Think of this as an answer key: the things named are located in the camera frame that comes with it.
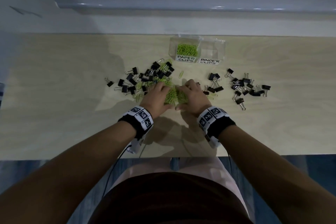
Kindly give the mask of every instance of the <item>wristband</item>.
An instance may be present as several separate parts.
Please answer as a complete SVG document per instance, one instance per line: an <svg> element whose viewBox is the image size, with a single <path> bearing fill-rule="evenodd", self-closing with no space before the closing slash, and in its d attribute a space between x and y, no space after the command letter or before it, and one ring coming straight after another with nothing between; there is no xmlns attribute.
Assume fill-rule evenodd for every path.
<svg viewBox="0 0 336 224"><path fill-rule="evenodd" d="M205 109L198 117L197 123L212 148L217 148L221 144L217 139L219 134L228 126L235 125L227 112L215 106Z"/></svg>
<svg viewBox="0 0 336 224"><path fill-rule="evenodd" d="M136 130L136 139L141 139L153 127L153 119L149 111L145 108L136 106L124 113L118 121L126 121Z"/></svg>

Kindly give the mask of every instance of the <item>label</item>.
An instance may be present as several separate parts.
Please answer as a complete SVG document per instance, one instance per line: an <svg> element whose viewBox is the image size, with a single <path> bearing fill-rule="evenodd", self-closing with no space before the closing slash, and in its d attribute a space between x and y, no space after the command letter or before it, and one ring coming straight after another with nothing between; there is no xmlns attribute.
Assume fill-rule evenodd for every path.
<svg viewBox="0 0 336 224"><path fill-rule="evenodd" d="M220 60L217 60L217 59L202 59L202 58L200 58L198 60L198 63L217 66L220 63Z"/></svg>
<svg viewBox="0 0 336 224"><path fill-rule="evenodd" d="M175 60L176 61L184 61L189 63L195 63L197 57L191 57L191 56L182 56L182 55L176 55Z"/></svg>

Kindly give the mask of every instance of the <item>person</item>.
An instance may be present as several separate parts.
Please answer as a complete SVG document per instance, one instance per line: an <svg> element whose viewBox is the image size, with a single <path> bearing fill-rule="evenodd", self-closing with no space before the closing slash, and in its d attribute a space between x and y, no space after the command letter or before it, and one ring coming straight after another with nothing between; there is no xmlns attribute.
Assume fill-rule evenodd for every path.
<svg viewBox="0 0 336 224"><path fill-rule="evenodd" d="M172 108L164 104L169 89L156 84L138 109L157 118ZM188 103L177 110L206 117L203 113L214 109L193 80L179 89ZM331 193L221 113L224 118L216 120L212 133L217 133L218 141L282 223L336 223L336 198ZM123 117L2 193L0 223L66 223L130 141L144 133L130 121L132 117ZM107 192L89 223L252 223L223 166L209 158L189 161L179 172L160 166L160 159L131 167Z"/></svg>

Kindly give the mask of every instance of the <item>wooden table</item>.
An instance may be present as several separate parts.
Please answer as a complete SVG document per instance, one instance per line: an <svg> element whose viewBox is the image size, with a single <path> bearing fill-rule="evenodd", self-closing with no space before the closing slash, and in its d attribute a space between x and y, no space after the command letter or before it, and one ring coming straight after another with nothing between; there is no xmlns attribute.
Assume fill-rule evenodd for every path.
<svg viewBox="0 0 336 224"><path fill-rule="evenodd" d="M172 81L208 84L210 72L245 72L271 86L268 97L233 102L229 79L212 104L226 110L253 137L279 154L336 153L336 40L313 37L217 36L226 40L218 66L174 61ZM135 106L106 86L137 66L169 58L167 35L26 34L10 68L0 111L0 159L50 159L115 123ZM141 157L227 156L211 149L194 120L174 110L159 117ZM125 154L124 158L138 158Z"/></svg>

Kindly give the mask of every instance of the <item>right hand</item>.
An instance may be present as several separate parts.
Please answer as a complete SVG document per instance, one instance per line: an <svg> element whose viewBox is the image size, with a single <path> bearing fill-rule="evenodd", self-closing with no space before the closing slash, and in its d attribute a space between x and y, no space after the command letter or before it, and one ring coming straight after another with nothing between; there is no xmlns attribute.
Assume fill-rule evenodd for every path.
<svg viewBox="0 0 336 224"><path fill-rule="evenodd" d="M184 86L178 87L188 97L188 103L179 104L176 110L185 110L193 116L198 117L205 109L212 107L207 96L203 93L201 86L196 84L194 80L189 80Z"/></svg>

